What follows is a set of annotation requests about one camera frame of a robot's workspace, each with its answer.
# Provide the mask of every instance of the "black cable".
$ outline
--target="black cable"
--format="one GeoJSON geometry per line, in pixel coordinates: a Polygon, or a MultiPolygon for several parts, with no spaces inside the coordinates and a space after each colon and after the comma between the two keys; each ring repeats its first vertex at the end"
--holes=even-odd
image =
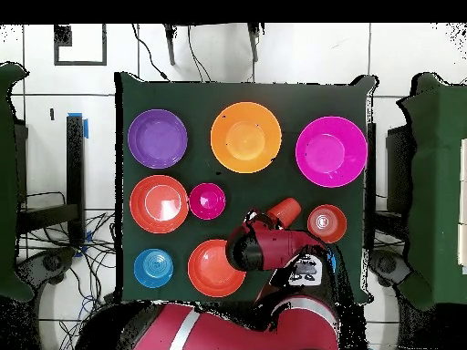
{"type": "Polygon", "coordinates": [[[60,345],[60,350],[68,350],[69,346],[71,345],[71,349],[72,350],[75,350],[75,347],[73,346],[73,343],[72,343],[72,339],[73,339],[73,336],[75,334],[75,332],[71,333],[71,330],[73,330],[74,328],[76,329],[75,326],[77,326],[78,324],[75,324],[75,326],[73,326],[70,330],[67,329],[67,327],[65,326],[65,324],[63,323],[63,321],[59,321],[58,322],[58,325],[60,326],[60,328],[62,329],[63,332],[65,332],[66,336],[63,337],[63,340],[62,340],[62,343],[60,345]],[[65,343],[65,340],[68,338],[68,344],[67,346],[65,346],[63,348],[63,344],[65,343]]]}
{"type": "Polygon", "coordinates": [[[394,249],[391,247],[391,244],[390,244],[390,243],[385,243],[384,241],[381,241],[381,240],[378,239],[377,237],[375,237],[375,240],[377,240],[378,242],[380,242],[380,243],[383,244],[384,246],[387,246],[387,247],[390,248],[392,251],[394,251],[396,254],[400,254],[399,252],[397,252],[396,250],[394,250],[394,249]]]}
{"type": "Polygon", "coordinates": [[[135,34],[135,37],[136,37],[136,40],[138,40],[142,45],[144,45],[146,47],[146,50],[148,51],[148,54],[150,55],[150,63],[152,64],[152,66],[159,72],[159,74],[161,75],[161,77],[163,77],[164,79],[169,80],[169,78],[162,72],[160,71],[156,65],[154,65],[154,62],[152,61],[152,53],[150,52],[150,48],[148,47],[148,45],[146,43],[144,43],[139,37],[138,37],[138,33],[136,32],[136,27],[133,23],[131,23],[131,26],[133,27],[133,32],[135,34]]]}
{"type": "Polygon", "coordinates": [[[97,296],[93,296],[93,298],[95,298],[97,300],[98,303],[100,303],[100,296],[102,295],[102,284],[100,283],[100,279],[98,277],[98,275],[94,272],[93,268],[92,268],[92,264],[89,263],[89,260],[88,258],[90,258],[90,256],[85,253],[85,252],[82,252],[84,257],[85,257],[85,260],[86,260],[86,264],[88,265],[88,268],[89,268],[89,289],[91,291],[91,296],[92,296],[92,278],[91,276],[94,276],[94,282],[96,284],[96,291],[97,291],[97,296]]]}
{"type": "Polygon", "coordinates": [[[69,270],[73,273],[73,275],[75,275],[75,278],[77,278],[79,294],[80,294],[83,298],[86,298],[86,295],[84,295],[83,292],[81,291],[81,281],[79,280],[78,274],[77,274],[77,273],[75,272],[75,270],[73,270],[71,267],[69,268],[69,270]]]}
{"type": "Polygon", "coordinates": [[[110,236],[112,237],[112,240],[115,244],[115,223],[112,222],[110,225],[109,225],[109,228],[110,228],[110,236]]]}
{"type": "Polygon", "coordinates": [[[59,192],[59,191],[54,191],[54,192],[43,192],[43,193],[33,193],[33,194],[28,194],[26,195],[27,197],[33,197],[33,196],[43,196],[43,195],[46,195],[46,194],[59,194],[62,196],[62,200],[63,200],[63,203],[65,204],[66,201],[65,201],[65,195],[62,193],[62,192],[59,192]]]}
{"type": "Polygon", "coordinates": [[[208,76],[208,79],[210,82],[211,81],[211,77],[209,76],[208,72],[206,71],[206,68],[204,68],[204,66],[202,65],[200,59],[198,59],[198,57],[194,54],[193,52],[193,49],[192,49],[192,43],[190,41],[190,33],[191,33],[191,30],[192,30],[192,27],[191,26],[188,26],[188,43],[190,44],[190,50],[192,51],[192,56],[193,56],[193,59],[195,60],[195,63],[198,62],[200,64],[200,66],[202,67],[202,69],[204,70],[204,72],[206,73],[206,75],[208,76]]]}
{"type": "MultiPolygon", "coordinates": [[[[93,216],[93,217],[85,219],[85,221],[87,221],[86,225],[90,225],[94,220],[100,218],[101,216],[102,216],[102,213],[98,216],[93,216]]],[[[111,213],[109,217],[115,217],[115,212],[111,213]]]]}
{"type": "Polygon", "coordinates": [[[103,219],[104,219],[104,217],[102,217],[102,219],[99,220],[98,225],[97,225],[96,228],[94,229],[94,232],[92,232],[92,236],[93,236],[93,237],[94,237],[94,234],[96,233],[96,231],[97,231],[100,227],[102,227],[107,221],[110,220],[110,216],[108,216],[106,220],[103,220],[103,219]]]}
{"type": "Polygon", "coordinates": [[[203,82],[204,80],[202,79],[200,67],[198,66],[198,62],[196,62],[196,59],[194,57],[194,53],[193,53],[193,50],[192,50],[192,41],[190,40],[190,26],[188,26],[188,45],[190,46],[190,50],[192,51],[192,57],[193,57],[194,65],[196,66],[196,68],[198,68],[198,74],[200,74],[201,81],[203,82]]]}
{"type": "MultiPolygon", "coordinates": [[[[35,236],[36,239],[37,239],[39,242],[51,242],[51,243],[53,243],[53,244],[55,244],[55,245],[58,245],[58,246],[60,246],[60,247],[69,247],[69,246],[71,245],[69,242],[57,241],[57,240],[55,240],[55,239],[52,239],[52,238],[50,237],[50,235],[48,234],[48,232],[47,232],[47,228],[43,228],[42,230],[44,231],[44,234],[46,235],[47,240],[42,239],[42,238],[39,238],[37,235],[35,235],[35,234],[32,233],[32,232],[30,232],[30,233],[31,233],[33,236],[35,236]]],[[[106,246],[106,245],[109,245],[109,244],[112,244],[112,243],[111,243],[111,242],[104,242],[104,241],[102,241],[102,242],[93,242],[92,239],[91,239],[90,244],[83,243],[81,247],[83,247],[83,246],[84,246],[84,247],[94,247],[94,246],[97,246],[97,245],[99,245],[99,246],[100,246],[100,245],[106,246]]]]}

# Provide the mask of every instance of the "purple plate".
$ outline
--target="purple plate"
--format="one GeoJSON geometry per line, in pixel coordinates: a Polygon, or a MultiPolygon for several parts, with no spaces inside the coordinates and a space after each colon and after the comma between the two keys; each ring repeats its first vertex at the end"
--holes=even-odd
{"type": "Polygon", "coordinates": [[[128,145],[133,157],[152,169],[165,169],[177,163],[188,143],[182,121],[167,110],[148,110],[130,125],[128,145]]]}

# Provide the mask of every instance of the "red cup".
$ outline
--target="red cup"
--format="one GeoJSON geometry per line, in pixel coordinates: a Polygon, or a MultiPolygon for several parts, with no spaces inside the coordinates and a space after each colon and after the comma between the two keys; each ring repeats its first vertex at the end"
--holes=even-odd
{"type": "Polygon", "coordinates": [[[274,215],[277,219],[279,219],[284,228],[287,228],[296,217],[301,212],[300,204],[293,198],[289,197],[281,202],[279,202],[274,208],[269,210],[267,213],[274,215]]]}
{"type": "Polygon", "coordinates": [[[346,233],[346,215],[334,205],[320,205],[308,216],[307,227],[323,242],[337,242],[346,233]]]}

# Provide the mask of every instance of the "green table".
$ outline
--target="green table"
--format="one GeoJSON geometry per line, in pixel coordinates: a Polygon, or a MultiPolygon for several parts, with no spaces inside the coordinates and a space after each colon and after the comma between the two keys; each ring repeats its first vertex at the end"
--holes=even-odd
{"type": "MultiPolygon", "coordinates": [[[[282,199],[294,197],[302,213],[291,228],[305,229],[306,219],[317,205],[337,205],[347,216],[348,230],[338,245],[343,252],[356,302],[368,296],[360,289],[363,225],[363,173],[345,187],[327,189],[307,180],[295,160],[296,140],[312,120],[340,116],[353,121],[366,133],[367,94],[375,87],[374,77],[360,77],[351,85],[310,84],[220,84],[199,82],[141,82],[127,73],[116,74],[121,81],[123,109],[123,292],[124,300],[219,301],[199,293],[187,274],[187,262],[194,248],[209,239],[226,239],[253,207],[268,210],[282,199]],[[271,110],[283,133],[281,149],[264,170],[252,174],[234,173],[214,157],[210,144],[211,126],[227,106],[252,101],[271,110]],[[141,112],[163,108],[177,115],[188,131],[188,149],[183,158],[166,170],[151,170],[131,155],[127,134],[132,120],[141,112]],[[209,181],[221,186],[227,205],[223,214],[202,221],[189,213],[177,230],[152,234],[136,224],[130,214],[131,191],[143,178],[166,174],[177,179],[188,193],[197,184],[209,181]],[[171,280],[159,289],[142,286],[133,275],[138,254],[149,248],[167,251],[174,264],[171,280]]],[[[253,301],[270,272],[248,273],[243,285],[224,301],[253,301]]]]}

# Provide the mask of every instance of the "blue bowl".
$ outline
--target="blue bowl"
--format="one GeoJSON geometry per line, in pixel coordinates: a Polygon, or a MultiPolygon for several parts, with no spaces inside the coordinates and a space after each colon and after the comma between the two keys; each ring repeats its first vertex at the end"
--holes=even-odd
{"type": "Polygon", "coordinates": [[[145,287],[162,287],[173,274],[171,256],[159,249],[143,251],[135,260],[134,274],[138,282],[145,287]]]}

